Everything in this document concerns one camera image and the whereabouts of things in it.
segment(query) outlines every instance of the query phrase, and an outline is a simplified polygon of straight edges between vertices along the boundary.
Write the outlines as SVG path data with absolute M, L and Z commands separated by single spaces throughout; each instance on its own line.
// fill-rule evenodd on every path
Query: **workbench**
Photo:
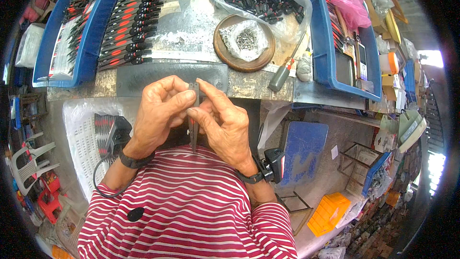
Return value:
M 158 30 L 153 43 L 153 62 L 222 63 L 213 47 L 213 33 L 217 24 L 229 13 L 213 6 L 209 0 L 167 0 L 161 10 Z M 227 96 L 234 98 L 268 99 L 366 110 L 366 99 L 311 81 L 304 84 L 294 95 L 294 84 L 298 79 L 291 72 L 283 88 L 275 93 L 267 88 L 269 81 L 282 65 L 287 56 L 291 56 L 296 43 L 285 43 L 276 39 L 276 51 L 272 63 L 253 73 L 242 73 L 231 68 L 228 70 Z M 305 48 L 299 48 L 301 55 Z M 93 82 L 65 89 L 48 87 L 49 101 L 91 97 L 115 97 L 117 69 L 108 69 L 96 73 Z

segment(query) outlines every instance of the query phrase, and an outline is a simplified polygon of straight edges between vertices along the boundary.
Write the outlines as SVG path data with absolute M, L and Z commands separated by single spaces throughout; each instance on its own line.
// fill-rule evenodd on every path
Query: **black wrist strap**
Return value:
M 244 181 L 246 183 L 249 183 L 249 184 L 256 184 L 257 182 L 261 181 L 264 178 L 264 175 L 260 171 L 259 171 L 259 173 L 255 174 L 255 175 L 252 175 L 251 177 L 244 176 L 238 170 L 235 170 L 235 171 L 236 171 L 236 175 L 238 176 L 239 179 L 241 179 L 242 181 Z
M 236 175 L 238 176 L 238 178 L 241 179 L 244 182 L 249 183 L 249 184 L 256 184 L 259 181 L 261 181 L 262 179 L 265 179 L 264 174 L 260 170 L 260 162 L 259 162 L 259 160 L 254 155 L 253 155 L 253 159 L 254 159 L 254 162 L 256 163 L 257 170 L 259 171 L 257 174 L 252 175 L 251 177 L 246 177 L 243 174 L 241 174 L 241 172 L 239 172 L 238 170 L 235 170 Z
M 129 167 L 131 169 L 139 169 L 147 164 L 149 164 L 152 159 L 155 158 L 155 152 L 153 152 L 151 155 L 147 156 L 146 158 L 142 158 L 139 160 L 130 158 L 126 155 L 124 155 L 123 150 L 120 152 L 120 160 L 123 163 L 124 166 Z

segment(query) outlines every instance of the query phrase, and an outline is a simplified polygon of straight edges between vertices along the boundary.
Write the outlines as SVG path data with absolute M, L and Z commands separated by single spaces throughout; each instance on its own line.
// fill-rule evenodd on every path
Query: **hand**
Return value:
M 249 148 L 246 110 L 233 105 L 211 84 L 196 81 L 208 98 L 200 107 L 187 109 L 187 115 L 200 124 L 200 133 L 207 134 L 209 146 L 223 161 L 245 176 L 255 175 L 258 171 Z
M 175 75 L 144 88 L 133 136 L 123 149 L 126 156 L 146 158 L 166 141 L 171 128 L 183 123 L 185 110 L 196 99 L 195 92 L 188 88 L 189 84 Z

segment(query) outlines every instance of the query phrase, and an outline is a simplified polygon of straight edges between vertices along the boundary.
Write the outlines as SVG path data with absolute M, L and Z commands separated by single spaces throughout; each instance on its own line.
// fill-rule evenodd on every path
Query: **white phone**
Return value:
M 361 80 L 368 79 L 368 67 L 366 62 L 366 48 L 358 42 L 358 58 L 359 58 L 359 77 Z

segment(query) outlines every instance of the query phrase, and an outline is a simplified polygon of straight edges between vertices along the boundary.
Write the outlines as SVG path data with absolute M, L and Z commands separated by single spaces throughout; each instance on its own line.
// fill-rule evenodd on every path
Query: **striped sleeve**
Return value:
M 100 183 L 98 188 L 107 195 L 117 193 L 104 183 Z M 109 233 L 120 200 L 121 195 L 105 198 L 96 189 L 93 191 L 86 221 L 78 238 L 78 252 L 81 258 L 108 258 L 107 255 L 109 257 L 114 255 L 103 245 L 103 242 Z
M 264 203 L 252 211 L 253 234 L 271 258 L 297 258 L 291 222 L 278 203 Z

